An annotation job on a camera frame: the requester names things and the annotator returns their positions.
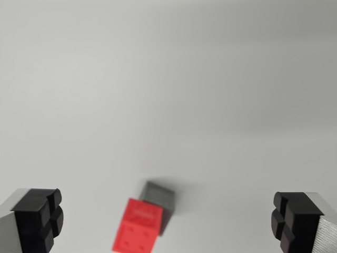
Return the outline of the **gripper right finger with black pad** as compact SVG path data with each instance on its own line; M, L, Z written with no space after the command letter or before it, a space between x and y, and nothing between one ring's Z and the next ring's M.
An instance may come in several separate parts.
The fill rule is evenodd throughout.
M316 192L276 192L274 237L285 253L336 252L336 210Z

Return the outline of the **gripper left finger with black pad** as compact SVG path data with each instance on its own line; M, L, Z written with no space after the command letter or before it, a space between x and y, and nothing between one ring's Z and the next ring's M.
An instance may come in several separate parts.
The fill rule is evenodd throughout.
M50 252L62 231L60 189L19 188L1 204L1 252Z

